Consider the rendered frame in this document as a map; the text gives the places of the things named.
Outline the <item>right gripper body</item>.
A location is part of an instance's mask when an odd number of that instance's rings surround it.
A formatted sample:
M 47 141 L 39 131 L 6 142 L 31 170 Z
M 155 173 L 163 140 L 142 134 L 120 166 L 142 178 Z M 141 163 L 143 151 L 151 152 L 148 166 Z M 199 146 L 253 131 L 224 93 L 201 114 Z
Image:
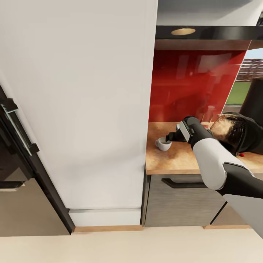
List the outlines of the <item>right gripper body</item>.
M 176 132 L 169 132 L 169 134 L 168 134 L 169 135 L 169 140 L 170 141 L 178 141 L 178 142 L 187 142 L 185 137 L 182 138 L 181 136 L 178 135 L 178 130 Z

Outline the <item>electric kettle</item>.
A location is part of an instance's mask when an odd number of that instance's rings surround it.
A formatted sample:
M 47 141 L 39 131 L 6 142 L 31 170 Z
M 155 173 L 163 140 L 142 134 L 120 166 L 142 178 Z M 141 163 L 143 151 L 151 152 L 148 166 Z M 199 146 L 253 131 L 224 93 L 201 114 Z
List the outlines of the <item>electric kettle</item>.
M 252 118 L 244 117 L 236 112 L 217 114 L 218 119 L 210 131 L 213 137 L 233 156 L 244 156 L 244 152 L 255 149 L 263 139 L 262 126 Z M 256 129 L 256 139 L 247 147 L 241 148 L 247 134 L 247 124 Z

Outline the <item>coffee cup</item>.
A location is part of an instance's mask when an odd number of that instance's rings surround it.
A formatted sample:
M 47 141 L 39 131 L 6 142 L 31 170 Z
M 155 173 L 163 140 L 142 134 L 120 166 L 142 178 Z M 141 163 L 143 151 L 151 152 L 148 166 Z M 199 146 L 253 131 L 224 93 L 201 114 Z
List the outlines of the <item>coffee cup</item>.
M 167 151 L 171 147 L 172 142 L 166 141 L 166 138 L 159 138 L 155 141 L 155 145 L 162 151 Z

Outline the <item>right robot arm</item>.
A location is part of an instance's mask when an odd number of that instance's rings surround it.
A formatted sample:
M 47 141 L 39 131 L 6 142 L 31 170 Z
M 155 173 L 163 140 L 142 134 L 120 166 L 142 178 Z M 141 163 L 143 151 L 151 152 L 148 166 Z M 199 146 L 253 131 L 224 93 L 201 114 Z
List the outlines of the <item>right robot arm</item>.
M 195 117 L 187 117 L 166 141 L 187 142 L 204 184 L 216 190 L 263 239 L 263 180 L 229 153 Z

